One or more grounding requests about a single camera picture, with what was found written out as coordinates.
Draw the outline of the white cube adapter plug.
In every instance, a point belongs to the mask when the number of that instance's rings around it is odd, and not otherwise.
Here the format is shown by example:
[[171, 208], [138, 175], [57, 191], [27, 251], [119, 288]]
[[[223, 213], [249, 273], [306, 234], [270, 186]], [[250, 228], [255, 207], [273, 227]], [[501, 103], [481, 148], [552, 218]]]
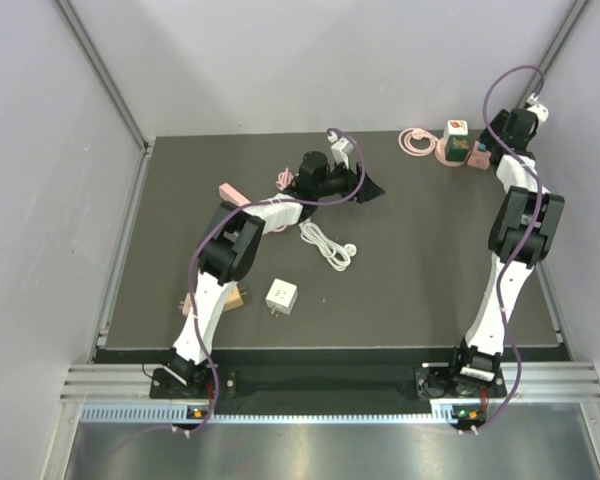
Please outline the white cube adapter plug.
[[265, 297], [265, 303], [274, 315], [290, 315], [297, 298], [298, 287], [295, 284], [276, 278]]

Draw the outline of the pink power strip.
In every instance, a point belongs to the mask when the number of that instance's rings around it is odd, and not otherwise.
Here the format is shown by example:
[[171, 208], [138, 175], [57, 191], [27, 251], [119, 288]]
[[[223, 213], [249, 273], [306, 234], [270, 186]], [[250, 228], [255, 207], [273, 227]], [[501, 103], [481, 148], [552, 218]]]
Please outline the pink power strip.
[[219, 196], [222, 200], [228, 201], [236, 206], [243, 206], [250, 202], [250, 200], [234, 188], [229, 183], [223, 183], [218, 187]]

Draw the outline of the orange cube adapter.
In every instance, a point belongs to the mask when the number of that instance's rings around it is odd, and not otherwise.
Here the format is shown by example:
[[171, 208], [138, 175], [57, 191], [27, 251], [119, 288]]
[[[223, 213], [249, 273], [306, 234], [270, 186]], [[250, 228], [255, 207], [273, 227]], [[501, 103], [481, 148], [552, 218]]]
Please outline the orange cube adapter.
[[247, 291], [235, 285], [230, 291], [223, 307], [224, 312], [235, 310], [245, 305]]

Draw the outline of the pink deer cube adapter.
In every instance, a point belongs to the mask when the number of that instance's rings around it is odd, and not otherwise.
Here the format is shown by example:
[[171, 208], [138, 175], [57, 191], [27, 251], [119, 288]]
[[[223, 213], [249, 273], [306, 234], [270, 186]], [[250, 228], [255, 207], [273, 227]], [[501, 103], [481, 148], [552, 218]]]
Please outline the pink deer cube adapter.
[[191, 297], [189, 293], [185, 295], [185, 298], [180, 302], [179, 307], [182, 315], [187, 317], [191, 310]]

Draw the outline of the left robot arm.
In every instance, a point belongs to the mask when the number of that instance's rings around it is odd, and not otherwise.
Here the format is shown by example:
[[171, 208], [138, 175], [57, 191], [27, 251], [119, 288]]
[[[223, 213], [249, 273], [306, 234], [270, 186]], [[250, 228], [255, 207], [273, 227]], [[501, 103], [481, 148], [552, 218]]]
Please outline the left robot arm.
[[320, 206], [345, 200], [359, 204], [385, 193], [358, 161], [345, 139], [331, 147], [334, 160], [320, 151], [304, 154], [290, 184], [276, 195], [237, 206], [222, 202], [191, 260], [191, 306], [185, 325], [170, 349], [165, 370], [185, 396], [196, 396], [211, 377], [208, 357], [230, 291], [251, 270], [264, 235], [306, 222]]

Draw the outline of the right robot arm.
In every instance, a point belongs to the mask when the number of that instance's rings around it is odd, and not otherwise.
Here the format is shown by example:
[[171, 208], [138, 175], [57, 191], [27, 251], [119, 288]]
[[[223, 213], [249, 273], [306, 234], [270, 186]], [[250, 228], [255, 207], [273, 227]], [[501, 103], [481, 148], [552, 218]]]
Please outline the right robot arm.
[[528, 150], [548, 117], [547, 107], [527, 103], [500, 111], [479, 136], [505, 198], [489, 233], [491, 271], [483, 300], [446, 372], [449, 388], [461, 396], [496, 381], [510, 316], [522, 287], [548, 255], [564, 210], [564, 197], [538, 180]]

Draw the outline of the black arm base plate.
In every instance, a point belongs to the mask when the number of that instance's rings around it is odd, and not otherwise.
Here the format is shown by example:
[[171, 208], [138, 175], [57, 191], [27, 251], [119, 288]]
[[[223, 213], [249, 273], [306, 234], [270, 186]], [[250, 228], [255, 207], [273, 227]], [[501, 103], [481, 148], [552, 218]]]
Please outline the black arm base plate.
[[173, 377], [165, 367], [153, 373], [149, 397], [160, 400], [203, 399], [218, 392], [223, 401], [242, 400], [260, 393], [331, 392], [382, 393], [393, 397], [438, 399], [475, 397], [481, 385], [460, 381], [442, 365], [414, 364], [304, 364], [245, 365], [228, 363], [217, 368], [218, 385], [208, 367], [198, 368], [188, 384]]

